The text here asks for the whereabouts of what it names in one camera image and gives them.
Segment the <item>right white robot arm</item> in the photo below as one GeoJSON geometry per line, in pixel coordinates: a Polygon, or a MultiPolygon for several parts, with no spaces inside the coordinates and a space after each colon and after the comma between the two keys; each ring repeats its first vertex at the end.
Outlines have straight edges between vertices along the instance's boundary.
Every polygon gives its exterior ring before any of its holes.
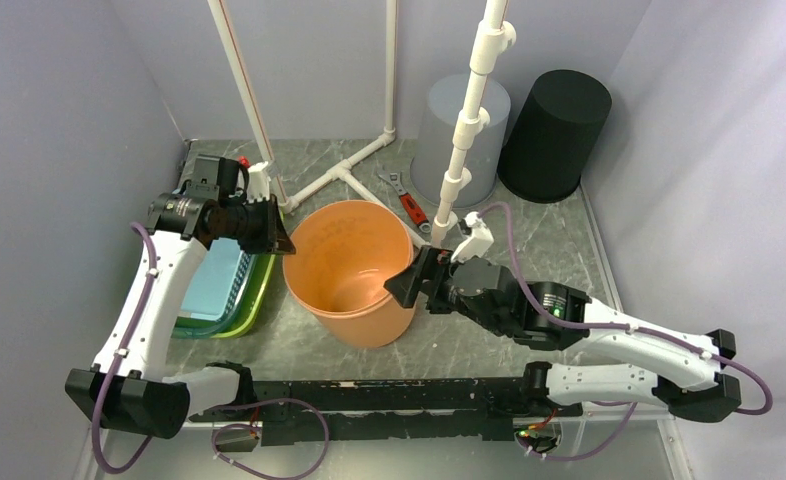
{"type": "Polygon", "coordinates": [[[519,392],[533,415],[584,402],[644,403],[717,423],[741,407],[740,383],[724,371],[736,352],[726,330],[663,329],[566,285],[522,284],[505,266],[478,257],[455,261],[451,251],[433,247],[421,248],[383,286],[403,308],[425,295],[429,313],[458,313],[531,350],[608,359],[606,365],[528,363],[519,392]]]}

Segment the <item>black plastic bucket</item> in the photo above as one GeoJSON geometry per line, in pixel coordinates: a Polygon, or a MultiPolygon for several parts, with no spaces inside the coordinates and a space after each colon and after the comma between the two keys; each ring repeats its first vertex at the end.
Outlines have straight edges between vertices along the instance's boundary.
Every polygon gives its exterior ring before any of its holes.
{"type": "Polygon", "coordinates": [[[588,74],[559,69],[540,75],[501,151],[499,179],[530,202],[567,198],[580,184],[611,107],[609,90],[588,74]]]}

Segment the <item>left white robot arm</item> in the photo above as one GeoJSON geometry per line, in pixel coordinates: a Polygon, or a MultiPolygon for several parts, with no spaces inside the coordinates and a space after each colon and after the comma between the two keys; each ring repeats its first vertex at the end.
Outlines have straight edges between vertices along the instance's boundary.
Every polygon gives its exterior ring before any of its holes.
{"type": "Polygon", "coordinates": [[[72,369],[64,390],[94,426],[170,439],[185,421],[218,407],[241,420],[256,406],[249,368],[216,362],[171,376],[168,347],[183,299],[214,241],[234,241],[252,255],[292,255],[296,248],[270,190],[262,161],[201,155],[192,177],[159,195],[144,224],[135,279],[105,344],[86,369],[72,369]]]}

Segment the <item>orange plastic bucket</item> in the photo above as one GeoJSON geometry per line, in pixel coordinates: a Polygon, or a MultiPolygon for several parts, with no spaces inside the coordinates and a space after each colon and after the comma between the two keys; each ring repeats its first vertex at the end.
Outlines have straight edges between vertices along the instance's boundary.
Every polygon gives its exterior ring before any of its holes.
{"type": "Polygon", "coordinates": [[[400,306],[384,287],[414,256],[394,213],[365,200],[336,202],[308,215],[291,239],[296,253],[283,260],[286,285],[338,340],[377,348],[408,329],[415,310],[400,306]]]}

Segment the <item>green plastic tray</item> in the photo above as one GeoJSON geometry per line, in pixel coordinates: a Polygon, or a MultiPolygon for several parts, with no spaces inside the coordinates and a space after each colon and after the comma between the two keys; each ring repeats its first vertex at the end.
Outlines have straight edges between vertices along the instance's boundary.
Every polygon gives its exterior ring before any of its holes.
{"type": "Polygon", "coordinates": [[[247,279],[244,295],[240,299],[236,315],[224,323],[213,327],[186,328],[176,320],[172,336],[177,339],[231,339],[241,337],[251,330],[263,305],[272,271],[275,266],[273,255],[257,255],[255,264],[247,279]]]}

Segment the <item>blue plastic basket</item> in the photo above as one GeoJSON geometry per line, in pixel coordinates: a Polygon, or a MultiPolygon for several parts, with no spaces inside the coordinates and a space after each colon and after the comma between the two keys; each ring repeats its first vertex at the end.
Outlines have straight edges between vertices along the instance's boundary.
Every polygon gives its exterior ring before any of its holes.
{"type": "Polygon", "coordinates": [[[233,318],[255,261],[235,241],[215,240],[193,276],[177,324],[205,328],[233,318]]]}

